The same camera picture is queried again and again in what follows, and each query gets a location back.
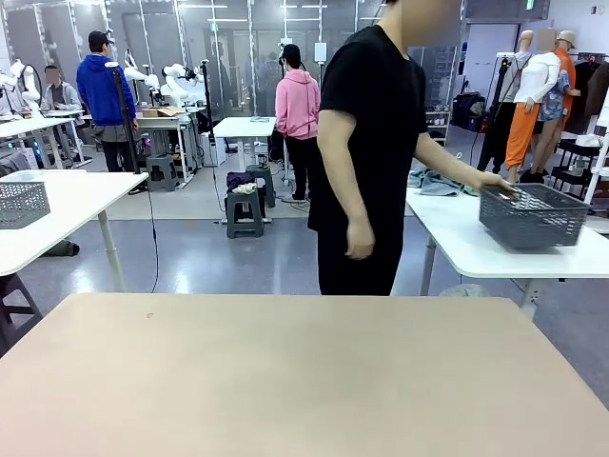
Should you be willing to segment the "person's left hand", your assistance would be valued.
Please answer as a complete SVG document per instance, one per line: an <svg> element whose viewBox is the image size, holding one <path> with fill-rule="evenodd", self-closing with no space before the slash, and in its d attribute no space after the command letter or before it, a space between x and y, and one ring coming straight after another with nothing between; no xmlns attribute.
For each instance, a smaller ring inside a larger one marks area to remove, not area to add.
<svg viewBox="0 0 609 457"><path fill-rule="evenodd" d="M516 190L501 176L494 173L475 170L471 187L476 190L494 188L498 189L508 199L515 200L518 198Z"/></svg>

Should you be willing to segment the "person's right hand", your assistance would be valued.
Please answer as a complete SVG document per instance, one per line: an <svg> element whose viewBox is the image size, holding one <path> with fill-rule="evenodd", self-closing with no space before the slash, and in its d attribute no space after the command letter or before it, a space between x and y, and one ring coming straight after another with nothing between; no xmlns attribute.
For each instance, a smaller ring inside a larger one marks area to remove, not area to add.
<svg viewBox="0 0 609 457"><path fill-rule="evenodd" d="M375 236L367 219L354 219L348 222L347 250L345 255L352 260L363 260L369 257L375 246Z"/></svg>

